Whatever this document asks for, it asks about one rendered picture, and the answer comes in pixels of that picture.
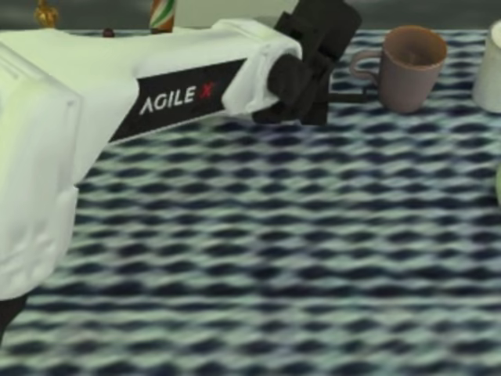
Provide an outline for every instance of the background wall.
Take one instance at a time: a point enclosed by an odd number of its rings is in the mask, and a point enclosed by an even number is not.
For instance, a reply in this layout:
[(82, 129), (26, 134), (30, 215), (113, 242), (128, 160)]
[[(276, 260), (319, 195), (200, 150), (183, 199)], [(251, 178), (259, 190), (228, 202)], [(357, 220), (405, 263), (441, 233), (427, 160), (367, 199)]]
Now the background wall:
[[(297, 0), (178, 0), (176, 24), (206, 27), (224, 17), (253, 17), (274, 24)], [(148, 25), (151, 0), (49, 0), (61, 13), (58, 27), (140, 29)], [(347, 0), (361, 14), (364, 28), (401, 24), (433, 28), (485, 29), (501, 18), (501, 0)], [(0, 0), (0, 28), (24, 29), (33, 20), (36, 0)]]

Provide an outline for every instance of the tablecloth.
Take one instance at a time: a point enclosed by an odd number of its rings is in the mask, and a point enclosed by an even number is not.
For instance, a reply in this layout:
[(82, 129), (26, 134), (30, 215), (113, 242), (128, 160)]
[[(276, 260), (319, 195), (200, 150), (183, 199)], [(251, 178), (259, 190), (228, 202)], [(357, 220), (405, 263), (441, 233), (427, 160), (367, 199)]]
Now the tablecloth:
[[(414, 115), (192, 123), (106, 148), (74, 239), (0, 374), (500, 375), (501, 117), (470, 99), (485, 33)], [(333, 76), (384, 31), (361, 31)], [(375, 67), (376, 62), (366, 63)]]

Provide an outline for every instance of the brown mug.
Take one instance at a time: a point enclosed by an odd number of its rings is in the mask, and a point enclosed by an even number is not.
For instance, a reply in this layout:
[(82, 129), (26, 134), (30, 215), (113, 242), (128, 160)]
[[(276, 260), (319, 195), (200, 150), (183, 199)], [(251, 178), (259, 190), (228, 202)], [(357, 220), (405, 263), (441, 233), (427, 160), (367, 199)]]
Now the brown mug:
[[(350, 74), (371, 80), (379, 101), (389, 110), (409, 114), (420, 109), (438, 79), (447, 56), (447, 44), (433, 31), (421, 26), (401, 26), (390, 31), (379, 51), (357, 52)], [(379, 72), (359, 70), (359, 61), (380, 59)]]

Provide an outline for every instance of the mug handle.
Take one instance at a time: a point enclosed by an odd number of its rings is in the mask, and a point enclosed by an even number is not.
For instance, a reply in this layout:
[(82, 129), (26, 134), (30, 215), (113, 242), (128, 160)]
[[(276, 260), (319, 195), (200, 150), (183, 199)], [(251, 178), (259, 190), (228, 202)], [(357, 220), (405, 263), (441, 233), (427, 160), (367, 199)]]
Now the mug handle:
[(369, 70), (357, 69), (357, 64), (365, 59), (381, 58), (381, 51), (359, 51), (352, 58), (350, 62), (350, 74), (361, 80), (369, 80), (377, 85), (379, 74)]

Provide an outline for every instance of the striped object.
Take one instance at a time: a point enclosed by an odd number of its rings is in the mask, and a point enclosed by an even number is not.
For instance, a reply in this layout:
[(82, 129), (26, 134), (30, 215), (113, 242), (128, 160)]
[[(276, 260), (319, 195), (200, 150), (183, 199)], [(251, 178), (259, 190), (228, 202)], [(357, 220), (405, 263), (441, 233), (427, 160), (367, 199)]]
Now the striped object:
[(153, 0), (150, 30), (170, 33), (174, 27), (176, 0)]
[[(501, 117), (470, 100), (485, 33), (442, 35), (416, 115), (333, 105), (326, 127), (221, 120), (107, 148), (0, 374), (499, 376)], [(336, 91), (383, 36), (357, 35)]]

